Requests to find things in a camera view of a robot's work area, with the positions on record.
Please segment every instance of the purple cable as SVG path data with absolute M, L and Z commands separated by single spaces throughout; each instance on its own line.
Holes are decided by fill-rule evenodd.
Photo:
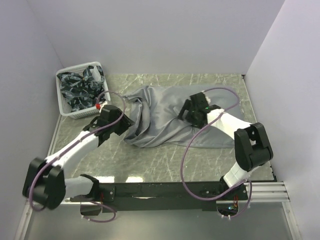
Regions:
M 233 104 L 232 106 L 230 107 L 227 107 L 224 111 L 228 111 L 232 108 L 234 108 L 235 106 L 237 106 L 239 103 L 240 103 L 240 98 L 239 96 L 237 95 L 237 93 L 229 88 L 226 88 L 226 87 L 213 87 L 213 88 L 209 88 L 205 91 L 203 91 L 204 93 L 205 92 L 208 92 L 208 91 L 211 91 L 211 90 L 216 90 L 216 89 L 222 89 L 222 90 L 227 90 L 231 93 L 233 93 L 236 98 L 237 98 L 237 102 L 235 104 Z M 181 176 L 181 182 L 182 182 L 182 185 L 183 187 L 185 188 L 185 190 L 192 196 L 194 197 L 195 199 L 198 199 L 198 200 L 202 200 L 202 201 L 213 201 L 213 200 L 218 200 L 220 199 L 221 197 L 223 197 L 224 195 L 226 195 L 227 193 L 229 193 L 230 191 L 232 191 L 233 189 L 235 189 L 236 187 L 240 186 L 241 184 L 243 184 L 245 182 L 245 180 L 242 180 L 241 182 L 237 183 L 236 185 L 230 187 L 228 190 L 224 191 L 223 193 L 217 195 L 217 196 L 214 196 L 214 197 L 200 197 L 200 196 L 197 196 L 195 195 L 193 192 L 190 191 L 190 189 L 188 188 L 187 184 L 186 184 L 186 181 L 185 181 L 185 178 L 184 178 L 184 162 L 185 162 L 185 158 L 186 158 L 186 155 L 187 155 L 187 152 L 192 144 L 192 142 L 195 140 L 195 138 L 201 134 L 205 129 L 209 128 L 213 123 L 215 123 L 218 119 L 221 118 L 221 116 L 223 115 L 224 113 L 222 112 L 216 119 L 214 119 L 213 121 L 209 122 L 207 125 L 205 125 L 203 128 L 201 128 L 192 138 L 191 138 L 191 141 L 188 143 L 188 145 L 186 146 L 185 150 L 184 150 L 184 153 L 183 153 L 183 156 L 182 156 L 182 160 L 181 160 L 181 164 L 180 164 L 180 176 Z M 250 200 L 251 200 L 251 197 L 248 198 L 248 202 L 247 202 L 247 206 L 249 205 L 250 203 Z
M 97 129 L 89 132 L 88 134 L 84 135 L 84 136 L 81 137 L 79 140 L 75 141 L 72 145 L 70 145 L 66 150 L 64 150 L 59 156 L 57 156 L 57 157 L 55 157 L 54 159 L 52 159 L 50 162 L 48 162 L 46 165 L 44 165 L 43 168 L 40 169 L 40 171 L 36 174 L 36 176 L 35 176 L 32 184 L 31 184 L 31 187 L 30 187 L 30 189 L 29 189 L 29 204 L 30 204 L 31 208 L 32 208 L 34 211 L 40 212 L 40 211 L 42 211 L 42 210 L 45 208 L 45 207 L 36 208 L 35 205 L 34 205 L 34 203 L 33 203 L 33 195 L 34 195 L 36 183 L 37 183 L 39 177 L 44 173 L 44 171 L 45 171 L 49 166 L 51 166 L 53 163 L 55 163 L 56 161 L 58 161 L 61 157 L 63 157 L 66 153 L 68 153 L 71 149 L 73 149 L 76 145 L 78 145 L 79 143 L 81 143 L 82 140 L 84 140 L 85 138 L 87 138 L 87 137 L 89 137 L 89 136 L 91 136 L 91 135 L 93 135 L 93 134 L 95 134 L 95 133 L 97 133 L 97 132 L 99 132 L 99 131 L 101 131 L 101 130 L 104 130 L 104 129 L 106 129 L 106 128 L 111 127 L 112 125 L 115 125 L 115 124 L 116 124 L 117 122 L 119 122 L 120 119 L 125 115 L 125 110 L 126 110 L 125 100 L 124 100 L 124 98 L 123 98 L 119 93 L 117 93 L 117 92 L 107 90 L 107 91 L 104 91 L 104 92 L 100 93 L 99 96 L 97 97 L 97 100 L 96 100 L 97 103 L 99 102 L 101 96 L 102 96 L 103 94 L 105 94 L 105 93 L 115 94 L 115 95 L 117 95 L 118 97 L 120 97 L 120 99 L 121 99 L 121 101 L 122 101 L 122 103 L 123 103 L 123 111 L 122 111 L 121 115 L 120 115 L 119 118 L 118 118 L 117 120 L 115 120 L 114 122 L 112 122 L 112 123 L 110 123 L 110 124 L 108 124 L 108 125 L 99 127 L 99 128 L 97 128 Z M 104 208 L 106 208 L 106 209 L 108 209 L 108 210 L 111 210 L 111 211 L 113 212 L 113 214 L 114 214 L 114 216 L 113 216 L 111 219 L 106 220 L 106 221 L 99 221 L 99 223 L 102 223 L 102 222 L 103 222 L 103 223 L 110 222 L 110 221 L 112 221 L 112 220 L 116 217 L 116 211 L 115 211 L 113 208 L 111 208 L 111 207 L 109 207 L 109 206 L 106 206 L 106 205 L 103 205 L 103 204 L 100 204 L 100 203 L 97 203 L 97 202 L 96 202 L 96 204 L 99 205 L 99 206 L 101 206 L 101 207 L 104 207 Z

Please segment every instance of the purple hose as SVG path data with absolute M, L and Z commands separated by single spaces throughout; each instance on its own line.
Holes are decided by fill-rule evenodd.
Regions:
M 228 111 L 232 108 L 234 108 L 235 106 L 237 106 L 239 103 L 240 103 L 240 98 L 239 96 L 237 95 L 237 93 L 229 88 L 226 88 L 226 87 L 213 87 L 213 88 L 209 88 L 205 91 L 203 91 L 204 93 L 205 92 L 208 92 L 208 91 L 211 91 L 211 90 L 216 90 L 216 89 L 222 89 L 222 90 L 227 90 L 231 93 L 233 93 L 236 98 L 237 98 L 237 102 L 235 104 L 233 104 L 232 106 L 230 107 L 227 107 L 224 111 Z M 245 180 L 237 183 L 236 185 L 230 187 L 228 190 L 224 191 L 223 193 L 217 195 L 217 196 L 214 196 L 214 197 L 200 197 L 200 196 L 197 196 L 195 195 L 193 192 L 190 191 L 190 189 L 188 188 L 187 184 L 186 184 L 186 181 L 185 181 L 185 178 L 184 178 L 184 174 L 183 174 L 183 170 L 184 170 L 184 162 L 185 162 L 185 158 L 186 158 L 186 155 L 187 155 L 187 152 L 192 144 L 192 142 L 195 140 L 195 138 L 201 134 L 205 129 L 209 128 L 213 123 L 215 123 L 218 119 L 221 118 L 221 116 L 223 115 L 224 113 L 222 112 L 216 119 L 214 119 L 213 121 L 209 122 L 207 125 L 205 125 L 203 128 L 201 128 L 192 138 L 191 138 L 191 141 L 188 143 L 188 145 L 186 146 L 185 150 L 184 150 L 184 153 L 183 153 L 183 156 L 182 156 L 182 160 L 181 160 L 181 164 L 180 164 L 180 176 L 181 176 L 181 182 L 182 182 L 182 185 L 183 187 L 185 188 L 185 190 L 192 196 L 194 197 L 195 199 L 198 199 L 198 200 L 202 200 L 202 201 L 214 201 L 214 200 L 218 200 L 220 199 L 221 197 L 223 197 L 224 195 L 226 195 L 227 193 L 229 193 L 230 191 L 232 191 L 233 189 L 235 189 L 236 187 L 240 186 L 241 184 L 243 184 L 245 182 Z M 246 204 L 246 206 L 249 205 L 250 203 L 250 200 L 251 200 L 251 195 L 249 196 L 248 198 L 248 202 Z
M 40 169 L 40 171 L 37 173 L 37 175 L 35 176 L 32 184 L 31 184 L 31 187 L 29 189 L 29 203 L 30 203 L 30 206 L 31 208 L 34 210 L 34 211 L 37 211 L 37 212 L 40 212 L 42 211 L 45 207 L 42 207 L 42 208 L 36 208 L 34 203 L 33 203 L 33 195 L 34 195 L 34 191 L 35 191 L 35 186 L 36 186 L 36 183 L 39 179 L 39 177 L 44 173 L 44 171 L 49 167 L 51 166 L 53 163 L 55 163 L 56 161 L 58 161 L 61 157 L 63 157 L 66 153 L 68 153 L 71 149 L 73 149 L 76 145 L 78 145 L 82 140 L 84 140 L 85 138 L 101 131 L 101 130 L 104 130 L 106 128 L 109 128 L 111 127 L 112 125 L 115 125 L 116 123 L 118 123 L 120 121 L 120 119 L 125 115 L 125 110 L 126 110 L 126 103 L 125 103 L 125 100 L 124 98 L 119 94 L 119 93 L 116 93 L 114 91 L 104 91 L 102 93 L 99 94 L 99 96 L 97 97 L 97 102 L 99 102 L 99 99 L 101 98 L 101 96 L 105 93 L 111 93 L 111 94 L 115 94 L 117 95 L 118 97 L 120 97 L 122 103 L 123 103 L 123 111 L 121 113 L 121 115 L 119 116 L 119 118 L 117 120 L 115 120 L 114 122 L 108 124 L 108 125 L 105 125 L 105 126 L 102 126 L 102 127 L 99 127 L 91 132 L 89 132 L 88 134 L 84 135 L 83 137 L 81 137 L 79 140 L 75 141 L 72 145 L 70 145 L 66 150 L 64 150 L 59 156 L 55 157 L 54 159 L 52 159 L 50 162 L 48 162 L 46 165 L 44 165 L 43 168 Z M 114 216 L 109 219 L 109 220 L 106 220 L 106 221 L 99 221 L 99 223 L 107 223 L 107 222 L 110 222 L 112 221 L 115 217 L 116 217 L 116 211 L 109 207 L 109 206 L 106 206 L 106 205 L 103 205 L 103 204 L 100 204 L 100 203 L 97 203 L 97 202 L 94 202 L 94 201 L 90 201 L 91 203 L 95 203 L 99 206 L 102 206 L 106 209 L 109 209 L 113 212 Z

